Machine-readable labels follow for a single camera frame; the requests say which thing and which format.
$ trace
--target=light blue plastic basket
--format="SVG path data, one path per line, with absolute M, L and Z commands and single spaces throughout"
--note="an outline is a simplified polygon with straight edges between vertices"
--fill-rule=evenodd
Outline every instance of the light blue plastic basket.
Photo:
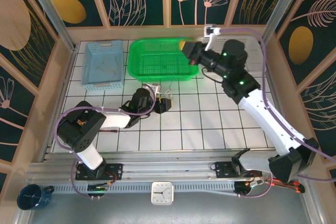
M 121 40 L 87 43 L 82 85 L 88 91 L 122 88 L 123 46 Z

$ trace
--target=green basket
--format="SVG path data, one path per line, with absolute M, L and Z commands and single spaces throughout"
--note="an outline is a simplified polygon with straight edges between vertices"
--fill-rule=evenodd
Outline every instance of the green basket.
M 128 73 L 142 82 L 189 81 L 199 73 L 180 51 L 184 38 L 140 39 L 131 44 Z

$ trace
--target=blue cup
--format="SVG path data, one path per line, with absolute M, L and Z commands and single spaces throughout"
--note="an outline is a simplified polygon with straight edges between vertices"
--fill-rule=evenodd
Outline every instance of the blue cup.
M 49 204 L 53 191 L 53 186 L 43 188 L 35 184 L 28 185 L 17 196 L 17 206 L 22 210 L 42 209 Z

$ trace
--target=white clock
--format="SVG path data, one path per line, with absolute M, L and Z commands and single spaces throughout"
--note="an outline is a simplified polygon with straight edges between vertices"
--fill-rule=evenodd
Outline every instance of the white clock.
M 170 205 L 174 201 L 174 186 L 171 182 L 153 182 L 152 203 L 154 205 Z

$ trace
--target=white grid surface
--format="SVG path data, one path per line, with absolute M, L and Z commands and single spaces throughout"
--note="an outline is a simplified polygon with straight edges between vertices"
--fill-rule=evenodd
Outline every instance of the white grid surface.
M 142 83 L 127 71 L 128 52 L 133 41 L 123 41 L 125 80 L 123 89 L 88 92 L 81 85 L 85 46 L 82 41 L 76 56 L 63 109 L 75 107 L 80 101 L 93 106 L 118 108 L 132 98 Z M 261 84 L 261 73 L 254 77 Z M 161 92 L 170 89 L 173 106 L 161 115 L 152 113 L 130 129 L 118 133 L 100 132 L 93 144 L 98 152 L 180 151 L 237 148 L 269 148 L 272 142 L 257 122 L 241 110 L 223 91 L 200 73 L 191 81 L 161 82 Z M 267 84 L 267 97 L 273 103 Z M 66 152 L 53 143 L 53 153 Z

